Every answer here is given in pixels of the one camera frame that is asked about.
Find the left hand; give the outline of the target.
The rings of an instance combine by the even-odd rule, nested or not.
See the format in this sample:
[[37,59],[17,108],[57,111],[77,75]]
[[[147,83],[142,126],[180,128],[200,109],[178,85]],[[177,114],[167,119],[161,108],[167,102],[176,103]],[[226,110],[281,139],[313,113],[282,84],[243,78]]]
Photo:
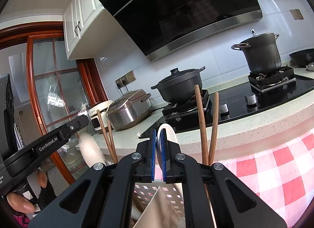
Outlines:
[[[42,188],[47,187],[47,176],[42,170],[37,171],[37,183]],[[7,194],[6,199],[8,204],[17,212],[31,214],[35,212],[35,206],[24,196],[11,192]]]

